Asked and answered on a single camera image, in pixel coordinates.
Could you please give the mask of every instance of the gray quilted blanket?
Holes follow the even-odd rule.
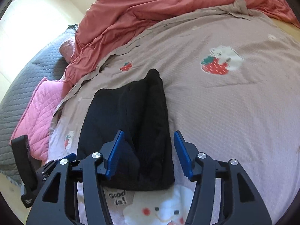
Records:
[[[59,80],[62,77],[67,63],[59,53],[59,47],[75,34],[76,27],[69,26],[26,64],[0,103],[0,172],[18,184],[21,179],[9,139],[41,79],[47,77],[49,80]]]

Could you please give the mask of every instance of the green leaf print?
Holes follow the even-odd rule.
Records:
[[[212,63],[212,62],[213,62],[213,60],[214,60],[214,57],[212,57],[212,56],[208,56],[207,58],[204,58],[204,59],[202,60],[201,64],[203,64],[203,65],[207,65],[207,64],[210,64],[210,63]]]

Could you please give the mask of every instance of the pink pillow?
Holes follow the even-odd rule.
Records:
[[[52,116],[70,89],[70,85],[65,81],[49,81],[44,77],[35,88],[10,140],[28,135],[30,155],[45,162],[48,157]]]
[[[75,37],[72,36],[69,39],[67,39],[59,48],[59,52],[61,55],[65,58],[66,62],[69,64],[71,60],[71,56],[73,55],[75,51]]]

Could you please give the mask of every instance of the cartoon character print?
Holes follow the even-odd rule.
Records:
[[[72,140],[74,136],[74,131],[69,131],[69,134],[66,136],[65,141],[64,141],[64,149],[68,150],[72,146]]]
[[[136,192],[132,204],[123,210],[128,225],[183,225],[193,191],[181,185],[168,190]]]
[[[210,52],[211,55],[201,61],[202,70],[207,73],[225,75],[237,70],[244,61],[230,46],[219,46]]]

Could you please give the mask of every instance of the black cloth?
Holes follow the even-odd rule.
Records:
[[[116,174],[104,186],[150,191],[174,183],[172,144],[163,82],[155,69],[121,88],[95,93],[80,133],[77,160],[113,141],[118,130],[128,142]]]

